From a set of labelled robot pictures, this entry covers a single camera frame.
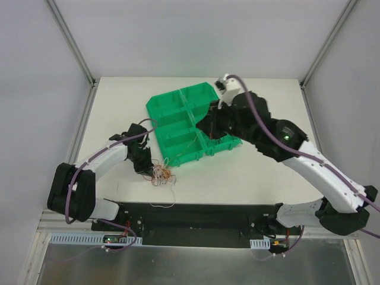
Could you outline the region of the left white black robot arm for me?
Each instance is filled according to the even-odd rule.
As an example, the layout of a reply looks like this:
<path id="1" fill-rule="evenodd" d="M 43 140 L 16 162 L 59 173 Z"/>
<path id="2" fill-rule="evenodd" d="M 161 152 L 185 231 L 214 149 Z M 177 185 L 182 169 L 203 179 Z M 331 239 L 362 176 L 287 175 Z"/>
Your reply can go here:
<path id="1" fill-rule="evenodd" d="M 130 160 L 135 173 L 153 175 L 148 131 L 140 123 L 115 134 L 89 158 L 74 164 L 61 163 L 55 171 L 47 208 L 65 216 L 68 223 L 101 219 L 113 231 L 125 225 L 124 210 L 117 202 L 96 197 L 96 182 L 119 163 Z"/>

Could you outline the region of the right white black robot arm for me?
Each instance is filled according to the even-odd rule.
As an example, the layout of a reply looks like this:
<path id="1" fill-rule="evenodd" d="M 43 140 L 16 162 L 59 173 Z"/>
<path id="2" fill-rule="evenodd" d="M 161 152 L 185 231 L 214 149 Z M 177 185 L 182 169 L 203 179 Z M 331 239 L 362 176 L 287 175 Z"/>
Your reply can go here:
<path id="1" fill-rule="evenodd" d="M 211 140 L 231 135 L 251 143 L 264 156 L 300 174 L 323 196 L 301 204 L 276 204 L 275 212 L 267 218 L 269 231 L 278 235 L 293 226 L 312 225 L 320 225 L 340 236 L 362 231 L 370 217 L 366 206 L 374 202 L 377 189 L 350 180 L 329 164 L 297 125 L 285 119 L 272 118 L 267 101 L 255 93 L 250 95 L 268 132 L 297 153 L 279 147 L 262 130 L 244 93 L 238 94 L 231 105 L 212 101 L 196 127 Z"/>

